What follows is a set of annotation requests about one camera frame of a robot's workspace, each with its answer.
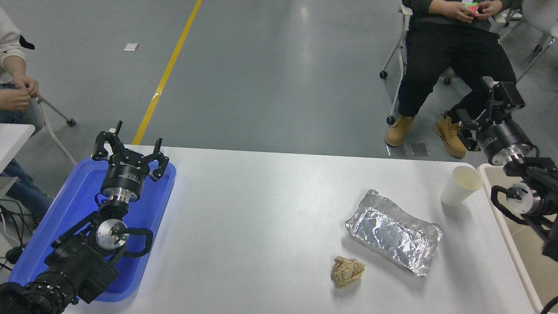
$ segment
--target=white table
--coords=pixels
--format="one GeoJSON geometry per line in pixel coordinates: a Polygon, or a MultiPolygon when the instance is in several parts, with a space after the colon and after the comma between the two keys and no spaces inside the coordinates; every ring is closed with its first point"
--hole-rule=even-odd
{"type": "Polygon", "coordinates": [[[17,154],[34,130],[33,125],[0,123],[0,172],[17,154]]]}
{"type": "Polygon", "coordinates": [[[457,209],[439,201],[462,163],[184,148],[165,154],[177,177],[139,288],[121,302],[80,302],[65,313],[532,313],[484,191],[457,209]],[[426,278],[345,230],[371,188],[442,227],[426,278]],[[344,289],[330,279],[338,255],[366,264],[344,289]]]}

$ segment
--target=blue tray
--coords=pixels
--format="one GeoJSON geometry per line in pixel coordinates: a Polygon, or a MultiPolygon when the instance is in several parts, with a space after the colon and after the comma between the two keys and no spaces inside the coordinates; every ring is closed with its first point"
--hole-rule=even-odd
{"type": "MultiPolygon", "coordinates": [[[[152,163],[150,166],[153,169],[157,164],[152,163]]],[[[52,252],[50,244],[98,209],[94,197],[101,188],[107,168],[106,161],[91,159],[82,160],[76,165],[13,268],[9,281],[25,285],[47,269],[44,260],[52,252]]],[[[146,178],[140,199],[130,203],[128,214],[124,216],[128,227],[148,228],[153,231],[155,239],[175,177],[176,168],[169,163],[159,181],[153,182],[146,178]]],[[[132,236],[126,244],[130,251],[141,251],[145,237],[132,236]]],[[[95,300],[116,302],[127,298],[139,285],[148,258],[149,254],[146,254],[140,258],[122,258],[118,261],[116,269],[120,275],[95,300]]]]}

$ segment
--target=aluminum foil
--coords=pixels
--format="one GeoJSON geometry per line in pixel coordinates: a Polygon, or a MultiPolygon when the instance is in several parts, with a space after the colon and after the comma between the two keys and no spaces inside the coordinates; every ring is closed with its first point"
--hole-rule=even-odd
{"type": "Polygon", "coordinates": [[[372,189],[345,227],[364,246],[418,277],[428,274],[442,238],[440,226],[414,218],[372,189]]]}

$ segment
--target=seated person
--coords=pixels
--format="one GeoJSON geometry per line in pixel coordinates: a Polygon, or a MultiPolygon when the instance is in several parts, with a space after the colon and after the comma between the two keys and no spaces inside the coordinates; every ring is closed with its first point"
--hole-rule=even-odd
{"type": "MultiPolygon", "coordinates": [[[[0,123],[20,123],[29,110],[31,98],[39,96],[39,84],[25,75],[26,58],[20,45],[20,31],[0,8],[0,123]]],[[[20,201],[37,225],[52,203],[52,198],[37,188],[33,179],[12,159],[0,174],[18,177],[7,195],[20,201]]]]}
{"type": "Polygon", "coordinates": [[[509,59],[490,32],[488,18],[508,8],[512,0],[478,3],[478,13],[459,0],[403,0],[413,10],[407,33],[407,69],[399,89],[399,118],[389,128],[386,144],[399,146],[411,129],[415,116],[426,101],[440,74],[451,66],[471,88],[458,104],[442,114],[434,131],[445,149],[456,158],[465,157],[465,145],[458,138],[458,109],[477,118],[486,106],[488,91],[482,77],[516,82],[509,59]]]}

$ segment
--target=paper cup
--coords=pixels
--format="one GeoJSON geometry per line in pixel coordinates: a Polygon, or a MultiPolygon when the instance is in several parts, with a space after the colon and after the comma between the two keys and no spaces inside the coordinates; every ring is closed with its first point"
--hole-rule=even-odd
{"type": "Polygon", "coordinates": [[[481,186],[483,180],[475,169],[467,166],[456,167],[451,172],[440,200],[447,206],[456,207],[481,186]]]}

